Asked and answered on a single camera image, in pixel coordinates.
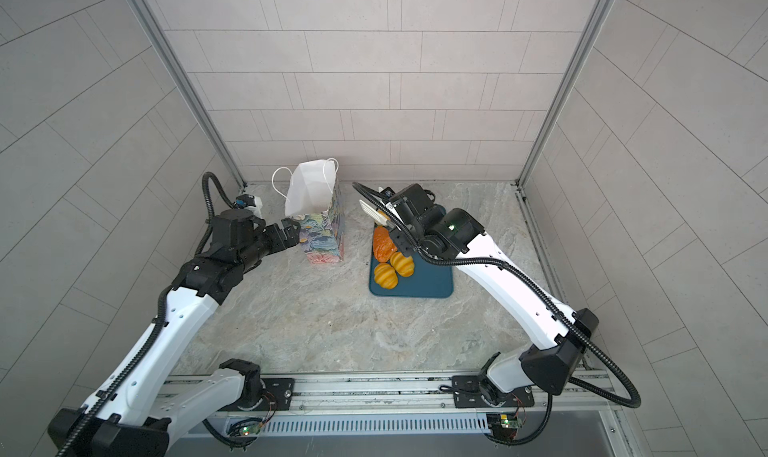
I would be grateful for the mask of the floral paper bag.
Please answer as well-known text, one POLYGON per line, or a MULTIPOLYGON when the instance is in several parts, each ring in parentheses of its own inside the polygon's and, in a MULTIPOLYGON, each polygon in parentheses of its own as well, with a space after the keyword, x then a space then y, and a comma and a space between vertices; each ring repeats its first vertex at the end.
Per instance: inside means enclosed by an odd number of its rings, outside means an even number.
POLYGON ((294 170, 278 167, 273 189, 285 200, 285 216, 299 226, 299 245, 311 264, 343 261, 343 212, 339 200, 336 158, 300 163, 294 170))

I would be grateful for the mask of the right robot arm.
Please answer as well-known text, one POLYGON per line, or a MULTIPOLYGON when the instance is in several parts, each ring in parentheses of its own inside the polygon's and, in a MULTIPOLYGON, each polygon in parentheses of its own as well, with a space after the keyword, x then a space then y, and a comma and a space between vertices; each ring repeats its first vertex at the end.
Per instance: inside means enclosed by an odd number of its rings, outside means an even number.
MULTIPOLYGON (((493 258, 512 263, 471 214, 460 208, 445 210, 421 185, 411 184, 399 192, 386 188, 384 195, 387 208, 400 218, 429 257, 442 261, 493 258)), ((583 360, 586 346, 540 299, 537 286, 526 284, 522 277, 496 265, 466 264, 458 270, 490 293, 531 340, 530 347, 486 362, 478 376, 483 399, 493 406, 503 405, 513 391, 530 385, 552 395, 561 394, 583 360)))

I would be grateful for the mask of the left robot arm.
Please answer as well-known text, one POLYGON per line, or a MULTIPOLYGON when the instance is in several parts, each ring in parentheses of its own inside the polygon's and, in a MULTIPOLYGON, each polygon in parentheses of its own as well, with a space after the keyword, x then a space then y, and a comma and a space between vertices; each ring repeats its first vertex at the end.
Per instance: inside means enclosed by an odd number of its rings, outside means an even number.
POLYGON ((229 359, 170 403, 157 395, 181 354, 244 275, 294 247, 300 226, 266 224, 245 209, 211 217, 210 248, 186 262, 160 292, 151 324, 122 362, 77 409, 57 412, 48 434, 61 456, 163 456, 219 409, 252 410, 266 398, 259 365, 229 359))

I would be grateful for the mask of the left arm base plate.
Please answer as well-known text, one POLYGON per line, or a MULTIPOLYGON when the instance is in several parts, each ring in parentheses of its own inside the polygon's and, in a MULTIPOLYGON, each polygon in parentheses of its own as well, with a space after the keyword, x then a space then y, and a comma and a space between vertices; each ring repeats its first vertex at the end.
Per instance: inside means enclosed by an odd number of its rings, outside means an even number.
POLYGON ((295 383, 293 378, 262 378, 259 398, 253 404, 237 404, 237 408, 246 412, 287 411, 295 383))

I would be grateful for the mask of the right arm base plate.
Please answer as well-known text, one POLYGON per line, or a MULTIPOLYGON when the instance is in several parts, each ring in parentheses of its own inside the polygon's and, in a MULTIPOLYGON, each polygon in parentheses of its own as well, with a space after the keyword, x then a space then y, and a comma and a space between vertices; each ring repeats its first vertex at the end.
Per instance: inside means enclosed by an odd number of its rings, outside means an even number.
POLYGON ((518 387, 510 393, 488 397, 481 392, 481 385, 474 375, 454 375, 450 378, 448 392, 458 409, 469 408, 531 408, 535 400, 530 387, 518 387))

